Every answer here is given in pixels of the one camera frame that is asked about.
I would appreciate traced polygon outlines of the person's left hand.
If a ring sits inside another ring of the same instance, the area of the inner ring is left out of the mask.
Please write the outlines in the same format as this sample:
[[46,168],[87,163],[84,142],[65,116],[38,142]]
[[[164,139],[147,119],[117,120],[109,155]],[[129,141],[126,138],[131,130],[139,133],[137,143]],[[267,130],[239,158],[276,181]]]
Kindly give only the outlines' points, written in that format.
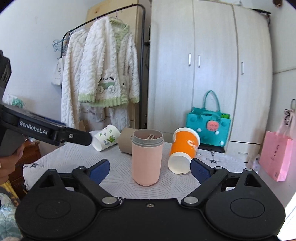
[[17,162],[23,155],[25,144],[22,144],[11,156],[1,157],[0,184],[8,181],[9,175],[15,171]]

